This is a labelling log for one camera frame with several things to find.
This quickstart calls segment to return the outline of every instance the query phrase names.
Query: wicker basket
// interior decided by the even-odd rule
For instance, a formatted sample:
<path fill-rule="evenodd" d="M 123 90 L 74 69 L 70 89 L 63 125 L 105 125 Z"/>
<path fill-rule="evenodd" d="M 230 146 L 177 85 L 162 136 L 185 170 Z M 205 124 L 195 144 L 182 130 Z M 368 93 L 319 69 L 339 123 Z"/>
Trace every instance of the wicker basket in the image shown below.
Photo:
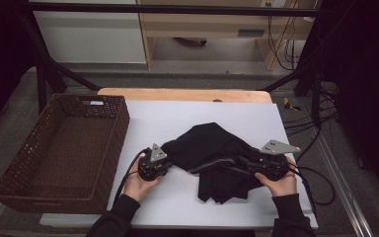
<path fill-rule="evenodd" d="M 103 213 L 128 123 L 123 96 L 53 95 L 0 180 L 0 202 L 21 212 Z"/>

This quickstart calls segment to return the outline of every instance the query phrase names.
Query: white wall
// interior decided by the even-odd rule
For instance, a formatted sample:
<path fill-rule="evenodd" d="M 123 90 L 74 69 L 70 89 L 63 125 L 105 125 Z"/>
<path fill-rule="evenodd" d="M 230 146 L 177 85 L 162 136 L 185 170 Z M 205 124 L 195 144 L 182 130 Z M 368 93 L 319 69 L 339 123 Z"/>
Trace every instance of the white wall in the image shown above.
<path fill-rule="evenodd" d="M 31 2 L 135 4 L 134 0 Z M 58 62 L 146 63 L 137 14 L 35 12 L 50 55 Z"/>

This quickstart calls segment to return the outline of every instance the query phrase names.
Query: white tabletop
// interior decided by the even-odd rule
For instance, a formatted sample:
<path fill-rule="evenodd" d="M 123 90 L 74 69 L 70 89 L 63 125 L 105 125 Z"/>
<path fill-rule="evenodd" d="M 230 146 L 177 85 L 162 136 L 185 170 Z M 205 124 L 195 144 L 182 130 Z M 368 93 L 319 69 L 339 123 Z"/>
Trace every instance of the white tabletop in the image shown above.
<path fill-rule="evenodd" d="M 117 187 L 135 155 L 153 143 L 178 138 L 194 125 L 216 122 L 250 145 L 261 148 L 269 140 L 288 143 L 275 104 L 126 101 L 130 124 L 118 161 L 108 209 Z M 318 228 L 304 186 L 297 182 L 303 212 Z M 172 167 L 162 182 L 150 191 L 137 210 L 134 227 L 242 228 L 271 227 L 276 208 L 266 187 L 249 191 L 248 199 L 231 198 L 223 204 L 197 197 L 198 176 Z M 44 214 L 40 223 L 55 227 L 90 227 L 99 215 Z"/>

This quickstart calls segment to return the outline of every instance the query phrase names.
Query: black metal pole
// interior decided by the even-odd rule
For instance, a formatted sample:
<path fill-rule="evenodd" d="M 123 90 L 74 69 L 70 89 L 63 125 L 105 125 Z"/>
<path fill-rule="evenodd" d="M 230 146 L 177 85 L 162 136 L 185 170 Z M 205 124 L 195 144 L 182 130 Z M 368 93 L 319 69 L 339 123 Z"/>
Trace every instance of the black metal pole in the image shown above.
<path fill-rule="evenodd" d="M 252 8 L 222 6 L 175 6 L 175 5 L 135 5 L 135 4 L 85 4 L 85 3 L 43 3 L 23 4 L 31 11 L 46 12 L 94 12 L 94 13 L 155 13 L 155 14 L 206 14 L 244 15 L 279 17 L 317 17 L 316 9 L 292 8 Z"/>

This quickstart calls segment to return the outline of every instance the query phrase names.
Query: floor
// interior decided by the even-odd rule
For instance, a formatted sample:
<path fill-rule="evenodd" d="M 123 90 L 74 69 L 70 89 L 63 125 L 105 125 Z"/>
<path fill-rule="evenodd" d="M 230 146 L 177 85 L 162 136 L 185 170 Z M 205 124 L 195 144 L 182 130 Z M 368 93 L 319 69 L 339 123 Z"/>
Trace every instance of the floor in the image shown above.
<path fill-rule="evenodd" d="M 300 55 L 301 46 L 296 55 Z M 276 65 L 274 70 L 266 71 L 263 59 L 254 40 L 208 39 L 205 46 L 197 41 L 187 39 L 158 39 L 154 62 L 150 71 L 139 66 L 121 66 L 120 69 L 106 67 L 104 70 L 90 71 L 88 65 L 72 67 L 88 80 L 104 87 L 151 87 L 151 88 L 204 88 L 204 89 L 243 89 L 256 90 L 269 85 L 289 71 Z M 38 116 L 36 75 L 27 73 L 19 87 L 14 91 L 8 106 L 0 117 L 0 175 L 8 162 L 16 154 L 23 140 L 31 131 Z M 87 93 L 87 89 L 67 79 L 69 91 Z M 271 93 L 272 100 L 278 105 L 281 118 L 291 144 L 306 148 L 313 141 L 315 131 L 307 127 L 307 116 L 310 114 L 310 97 L 295 98 L 292 89 L 296 81 L 287 83 Z M 332 90 L 334 85 L 324 85 Z M 322 98 L 321 117 L 325 118 L 336 112 L 330 100 Z M 304 171 L 309 180 L 315 201 L 328 202 L 332 191 L 334 174 L 328 169 L 324 159 L 328 153 L 339 164 L 336 174 L 341 174 L 341 183 L 347 184 L 347 194 L 353 199 L 354 214 L 362 211 L 372 236 L 379 236 L 379 183 L 370 171 L 357 166 L 356 155 L 350 141 L 344 135 L 341 121 L 328 117 L 324 122 L 319 142 L 311 146 L 304 155 L 301 165 L 313 172 Z M 317 205 L 317 218 L 320 225 L 316 233 L 319 236 L 363 236 L 356 234 L 356 226 L 350 213 L 345 210 L 341 194 L 329 204 Z M 31 231 L 68 236 L 84 236 L 86 229 L 54 229 L 38 224 L 39 214 L 19 213 L 5 208 L 0 218 L 0 231 Z M 11 232 L 6 236 L 17 236 Z M 268 230 L 258 230 L 257 236 L 270 236 Z"/>

